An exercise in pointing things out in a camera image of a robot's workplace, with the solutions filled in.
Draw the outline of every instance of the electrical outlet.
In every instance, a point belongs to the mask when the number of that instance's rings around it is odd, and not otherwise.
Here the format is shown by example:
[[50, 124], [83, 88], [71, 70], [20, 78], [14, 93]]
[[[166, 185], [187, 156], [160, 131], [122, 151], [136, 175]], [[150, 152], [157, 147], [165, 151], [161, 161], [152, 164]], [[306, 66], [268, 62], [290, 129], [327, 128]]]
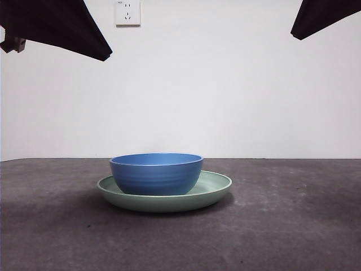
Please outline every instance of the electrical outlet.
[[116, 25], [140, 25], [140, 0], [121, 0], [116, 3]]

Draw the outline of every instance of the light green plate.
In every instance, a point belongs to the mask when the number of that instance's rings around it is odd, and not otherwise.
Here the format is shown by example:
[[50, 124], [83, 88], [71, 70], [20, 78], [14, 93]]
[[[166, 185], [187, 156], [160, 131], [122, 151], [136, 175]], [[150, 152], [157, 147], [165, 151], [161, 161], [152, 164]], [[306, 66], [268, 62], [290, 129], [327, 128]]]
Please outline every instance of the light green plate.
[[224, 197], [232, 185], [227, 176], [210, 171], [201, 171], [196, 185], [185, 195], [146, 196], [123, 193], [113, 176], [98, 182], [104, 198], [115, 206], [140, 212], [182, 212], [216, 203]]

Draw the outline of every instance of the white wall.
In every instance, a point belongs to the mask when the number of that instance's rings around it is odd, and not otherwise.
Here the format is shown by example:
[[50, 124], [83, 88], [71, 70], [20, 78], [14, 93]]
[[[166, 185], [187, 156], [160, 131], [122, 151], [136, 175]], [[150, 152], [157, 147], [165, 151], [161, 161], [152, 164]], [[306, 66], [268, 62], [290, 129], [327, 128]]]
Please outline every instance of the white wall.
[[361, 158], [361, 14], [299, 41], [301, 0], [144, 0], [140, 28], [86, 3], [106, 62], [29, 41], [2, 55], [3, 160]]

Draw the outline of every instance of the blue bowl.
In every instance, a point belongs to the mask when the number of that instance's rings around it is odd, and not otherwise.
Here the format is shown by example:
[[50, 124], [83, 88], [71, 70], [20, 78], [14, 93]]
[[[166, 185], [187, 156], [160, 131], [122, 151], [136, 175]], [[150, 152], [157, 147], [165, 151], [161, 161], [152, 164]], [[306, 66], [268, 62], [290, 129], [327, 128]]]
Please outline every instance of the blue bowl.
[[117, 186], [134, 195], [183, 195], [196, 184], [203, 158], [193, 154], [132, 154], [112, 158]]

